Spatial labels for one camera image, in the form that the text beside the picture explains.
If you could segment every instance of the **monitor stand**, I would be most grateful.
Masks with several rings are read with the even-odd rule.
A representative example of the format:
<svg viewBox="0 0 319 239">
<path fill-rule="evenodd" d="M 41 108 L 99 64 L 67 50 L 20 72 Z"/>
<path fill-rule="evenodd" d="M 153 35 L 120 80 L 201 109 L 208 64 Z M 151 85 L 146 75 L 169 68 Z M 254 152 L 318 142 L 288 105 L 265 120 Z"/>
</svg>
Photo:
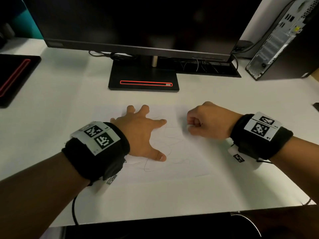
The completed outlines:
<svg viewBox="0 0 319 239">
<path fill-rule="evenodd" d="M 178 92 L 174 69 L 152 67 L 152 56 L 139 56 L 136 60 L 114 60 L 110 90 L 137 90 Z"/>
</svg>

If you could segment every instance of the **monitor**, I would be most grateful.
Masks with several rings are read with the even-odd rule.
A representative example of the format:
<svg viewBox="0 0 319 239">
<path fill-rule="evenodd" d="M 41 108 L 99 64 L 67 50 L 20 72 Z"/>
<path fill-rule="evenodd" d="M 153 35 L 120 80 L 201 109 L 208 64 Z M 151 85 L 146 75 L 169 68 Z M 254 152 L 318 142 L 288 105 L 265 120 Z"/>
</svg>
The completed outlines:
<svg viewBox="0 0 319 239">
<path fill-rule="evenodd" d="M 261 0 L 24 0 L 48 47 L 227 62 Z"/>
</svg>

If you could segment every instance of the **left hand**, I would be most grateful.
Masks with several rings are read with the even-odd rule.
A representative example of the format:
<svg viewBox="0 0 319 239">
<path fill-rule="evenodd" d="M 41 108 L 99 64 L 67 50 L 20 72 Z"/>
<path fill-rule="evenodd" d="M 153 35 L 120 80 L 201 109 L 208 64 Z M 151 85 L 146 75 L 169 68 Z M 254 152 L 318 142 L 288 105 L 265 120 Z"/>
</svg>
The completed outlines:
<svg viewBox="0 0 319 239">
<path fill-rule="evenodd" d="M 141 109 L 135 112 L 135 108 L 129 105 L 126 115 L 117 119 L 111 118 L 110 122 L 117 126 L 126 136 L 130 144 L 129 155 L 136 157 L 146 157 L 153 160 L 164 162 L 165 154 L 152 148 L 150 145 L 151 132 L 155 128 L 160 128 L 166 124 L 166 120 L 152 120 L 146 118 L 146 114 L 150 112 L 147 105 L 143 105 Z"/>
</svg>

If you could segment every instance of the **white desk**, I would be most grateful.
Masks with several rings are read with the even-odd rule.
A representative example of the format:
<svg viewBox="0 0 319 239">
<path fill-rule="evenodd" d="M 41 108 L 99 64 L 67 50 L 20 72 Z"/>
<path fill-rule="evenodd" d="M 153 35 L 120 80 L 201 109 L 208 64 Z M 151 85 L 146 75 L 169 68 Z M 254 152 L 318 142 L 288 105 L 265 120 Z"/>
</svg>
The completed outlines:
<svg viewBox="0 0 319 239">
<path fill-rule="evenodd" d="M 110 91 L 112 60 L 87 51 L 47 48 L 43 40 L 16 39 L 2 53 L 40 55 L 42 62 L 14 101 L 0 110 L 0 179 L 59 152 L 70 133 L 92 119 L 95 106 L 106 104 L 177 104 L 195 107 L 204 101 L 242 114 L 262 111 L 281 121 L 302 139 L 319 144 L 319 83 L 312 77 L 254 81 L 242 78 L 178 74 L 180 91 Z M 309 197 L 274 165 L 258 169 L 238 163 L 226 142 L 207 140 L 210 176 L 192 179 L 110 186 L 102 195 L 90 188 L 76 201 L 79 223 L 136 220 L 297 206 Z M 68 205 L 51 226 L 73 224 Z"/>
</svg>

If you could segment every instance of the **computer tower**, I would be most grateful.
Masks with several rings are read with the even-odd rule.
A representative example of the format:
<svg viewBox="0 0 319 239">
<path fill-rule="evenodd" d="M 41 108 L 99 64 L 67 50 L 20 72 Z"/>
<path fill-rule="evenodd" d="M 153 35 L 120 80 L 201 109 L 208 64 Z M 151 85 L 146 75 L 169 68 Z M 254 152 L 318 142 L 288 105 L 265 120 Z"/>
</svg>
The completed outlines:
<svg viewBox="0 0 319 239">
<path fill-rule="evenodd" d="M 255 80 L 309 76 L 319 67 L 319 0 L 296 0 L 247 65 Z"/>
</svg>

